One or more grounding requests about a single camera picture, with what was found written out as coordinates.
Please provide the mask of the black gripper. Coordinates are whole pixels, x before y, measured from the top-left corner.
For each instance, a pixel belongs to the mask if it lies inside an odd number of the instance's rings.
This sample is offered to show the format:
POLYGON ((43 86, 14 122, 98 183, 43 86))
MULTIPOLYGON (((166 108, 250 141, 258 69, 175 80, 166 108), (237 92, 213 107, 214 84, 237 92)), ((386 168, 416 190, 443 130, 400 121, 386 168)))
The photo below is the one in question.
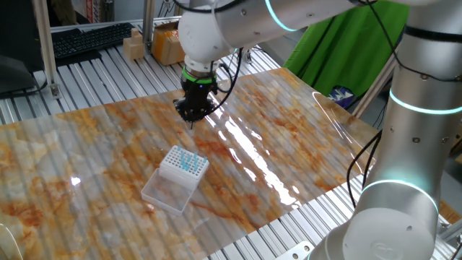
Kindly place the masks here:
POLYGON ((182 84, 185 100, 199 100, 193 103, 192 112, 184 99, 175 99, 173 104, 179 116, 187 123, 194 124, 208 116, 214 108, 211 100, 205 100, 207 95, 216 87, 213 83, 184 82, 182 84))

